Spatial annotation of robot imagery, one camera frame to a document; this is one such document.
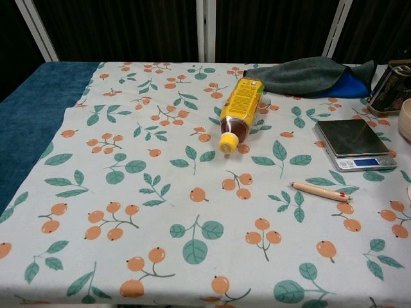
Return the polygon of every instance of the yellow bottle label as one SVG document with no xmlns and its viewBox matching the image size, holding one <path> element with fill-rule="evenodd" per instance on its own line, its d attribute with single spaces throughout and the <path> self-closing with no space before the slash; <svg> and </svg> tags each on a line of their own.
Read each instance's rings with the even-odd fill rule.
<svg viewBox="0 0 411 308">
<path fill-rule="evenodd" d="M 221 119 L 236 117 L 251 127 L 263 90 L 264 85 L 259 80 L 247 77 L 238 80 L 236 87 L 224 105 Z"/>
</svg>

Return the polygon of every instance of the dark curtain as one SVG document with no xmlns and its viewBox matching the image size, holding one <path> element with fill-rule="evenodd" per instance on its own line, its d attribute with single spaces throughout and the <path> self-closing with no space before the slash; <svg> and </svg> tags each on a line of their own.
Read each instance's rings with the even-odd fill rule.
<svg viewBox="0 0 411 308">
<path fill-rule="evenodd" d="M 216 61 L 320 56 L 337 6 L 338 0 L 217 0 Z"/>
<path fill-rule="evenodd" d="M 411 58 L 411 1 L 354 0 L 333 58 L 342 63 Z"/>
<path fill-rule="evenodd" d="M 2 102 L 44 59 L 14 0 L 0 1 L 0 10 Z"/>
<path fill-rule="evenodd" d="M 195 0 L 34 0 L 60 61 L 198 61 Z"/>
</svg>

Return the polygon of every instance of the dark blue fabric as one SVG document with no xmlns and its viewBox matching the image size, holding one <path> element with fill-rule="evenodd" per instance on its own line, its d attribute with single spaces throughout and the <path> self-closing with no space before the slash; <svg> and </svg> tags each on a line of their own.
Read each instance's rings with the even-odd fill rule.
<svg viewBox="0 0 411 308">
<path fill-rule="evenodd" d="M 370 95 L 363 82 L 345 71 L 329 92 L 319 95 L 320 98 L 364 98 Z"/>
<path fill-rule="evenodd" d="M 98 63 L 48 62 L 0 103 L 0 214 L 81 97 Z"/>
</svg>

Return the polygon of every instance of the pen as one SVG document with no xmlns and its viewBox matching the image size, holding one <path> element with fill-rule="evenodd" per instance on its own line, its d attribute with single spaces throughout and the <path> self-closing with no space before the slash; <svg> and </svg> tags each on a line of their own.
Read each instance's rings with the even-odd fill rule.
<svg viewBox="0 0 411 308">
<path fill-rule="evenodd" d="M 336 200 L 336 201 L 344 201 L 348 202 L 352 200 L 348 194 L 341 193 L 339 191 L 329 191 L 328 189 L 312 186 L 310 184 L 304 184 L 300 182 L 292 182 L 291 186 L 299 191 L 304 191 L 309 194 L 315 194 L 316 196 Z"/>
</svg>

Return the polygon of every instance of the white bowl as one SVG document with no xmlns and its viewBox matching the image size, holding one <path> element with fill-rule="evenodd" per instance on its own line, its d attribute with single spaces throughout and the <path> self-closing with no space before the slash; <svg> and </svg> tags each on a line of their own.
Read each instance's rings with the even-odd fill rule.
<svg viewBox="0 0 411 308">
<path fill-rule="evenodd" d="M 398 117 L 398 128 L 401 134 L 411 142 L 411 98 L 404 101 Z"/>
</svg>

